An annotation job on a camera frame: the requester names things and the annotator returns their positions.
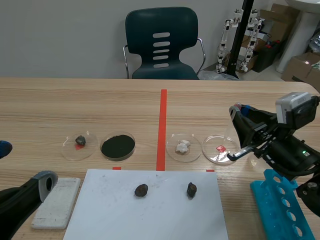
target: black pole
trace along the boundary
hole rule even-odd
[[[227,74],[232,75],[236,78],[238,78],[236,74],[236,66],[237,66],[237,61],[239,57],[239,52],[240,52],[241,44],[243,42],[246,30],[247,30],[247,25],[248,25],[248,21],[250,18],[254,1],[255,0],[243,1],[243,4],[242,4],[243,15],[242,15],[241,22],[239,23],[239,26],[235,32],[234,41],[233,41],[232,49],[230,52],[230,59],[228,62],[228,67],[226,69]]]

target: white wall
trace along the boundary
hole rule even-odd
[[[127,14],[176,6],[196,12],[205,67],[215,63],[224,20],[241,8],[241,0],[1,0],[0,77],[125,78]],[[255,0],[257,9],[268,6],[269,1]],[[199,43],[180,58],[197,70]],[[130,54],[128,61],[132,73],[141,60]]]

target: black chair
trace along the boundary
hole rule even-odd
[[[159,7],[130,12],[125,19],[127,45],[123,47],[126,76],[129,78],[126,47],[141,56],[141,66],[133,79],[199,80],[197,74],[205,63],[203,42],[198,38],[198,18],[187,7]],[[203,62],[197,73],[179,60],[182,50],[200,41]]]

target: chair metal leg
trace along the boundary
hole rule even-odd
[[[125,45],[123,47],[123,54],[124,54],[124,60],[125,60],[126,78],[129,79],[129,69],[128,69],[127,56],[126,56],[126,48],[127,47],[128,47],[128,45]]]
[[[206,53],[205,53],[205,48],[204,48],[204,44],[203,44],[203,42],[202,42],[202,39],[201,39],[201,38],[197,38],[197,40],[200,42],[201,48],[202,48],[202,52],[203,52],[203,62],[202,62],[202,65],[201,65],[201,67],[199,68],[199,70],[196,72],[196,74],[198,75],[199,72],[200,72],[200,70],[201,70],[201,68],[202,68],[202,67],[204,66],[204,64],[205,64],[205,61],[206,61]]]

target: white rock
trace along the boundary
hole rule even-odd
[[[180,152],[182,154],[188,152],[188,146],[184,143],[179,143],[175,149],[176,152]]]
[[[180,143],[185,144],[187,147],[191,145],[191,143],[187,140],[181,140]]]

